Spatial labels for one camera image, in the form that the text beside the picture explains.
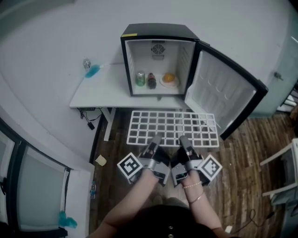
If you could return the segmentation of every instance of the bottle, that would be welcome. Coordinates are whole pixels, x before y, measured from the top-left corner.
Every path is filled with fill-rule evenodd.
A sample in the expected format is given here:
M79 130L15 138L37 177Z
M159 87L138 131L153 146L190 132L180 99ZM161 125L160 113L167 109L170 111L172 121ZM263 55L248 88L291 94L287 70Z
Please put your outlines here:
M95 199L95 194L96 194L96 184L95 184L95 181L93 181L91 185L91 190L90 190L90 198Z
M148 75L148 87L150 89L155 89L156 88L156 79L153 73L150 73Z

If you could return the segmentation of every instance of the small can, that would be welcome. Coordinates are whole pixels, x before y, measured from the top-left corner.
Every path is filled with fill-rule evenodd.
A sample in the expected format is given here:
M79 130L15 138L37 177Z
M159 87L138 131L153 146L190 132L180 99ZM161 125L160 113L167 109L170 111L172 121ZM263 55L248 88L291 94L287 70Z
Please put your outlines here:
M144 86L146 83L146 77L144 71L138 71L135 74L135 84L138 86Z
M91 62L89 59L84 59L83 60L83 65L84 65L84 68L86 70L86 72L89 72L89 69L90 69L90 66L91 66Z

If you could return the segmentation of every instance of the water bottle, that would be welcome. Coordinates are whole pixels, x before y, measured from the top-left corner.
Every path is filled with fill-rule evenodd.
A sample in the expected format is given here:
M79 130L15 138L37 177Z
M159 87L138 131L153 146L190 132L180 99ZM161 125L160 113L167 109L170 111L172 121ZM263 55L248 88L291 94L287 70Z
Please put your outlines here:
M93 181L91 185L91 190L90 190L91 199L95 199L95 194L96 194L96 184L95 184L95 181Z

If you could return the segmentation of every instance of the fridge vent fan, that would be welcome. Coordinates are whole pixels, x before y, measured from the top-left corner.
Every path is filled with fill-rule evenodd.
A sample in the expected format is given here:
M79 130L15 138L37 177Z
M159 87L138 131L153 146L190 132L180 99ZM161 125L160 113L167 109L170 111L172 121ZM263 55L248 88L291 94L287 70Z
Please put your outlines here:
M152 52L154 54L162 54L164 52L164 47L162 45L155 45L152 47Z

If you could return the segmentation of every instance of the blue object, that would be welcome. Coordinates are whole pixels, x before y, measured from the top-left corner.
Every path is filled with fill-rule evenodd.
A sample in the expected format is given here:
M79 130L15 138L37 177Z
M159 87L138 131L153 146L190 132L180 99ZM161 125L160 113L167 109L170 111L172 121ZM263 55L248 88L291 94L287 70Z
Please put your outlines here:
M90 198L95 199L95 194L96 194L96 184L95 184L95 181L93 181L91 185L91 190L90 190Z
M76 228L78 224L73 218L67 218L66 213L64 211L61 211L59 213L59 226Z
M89 72L85 74L86 78L91 78L93 75L95 75L100 70L99 65L92 65L89 69Z

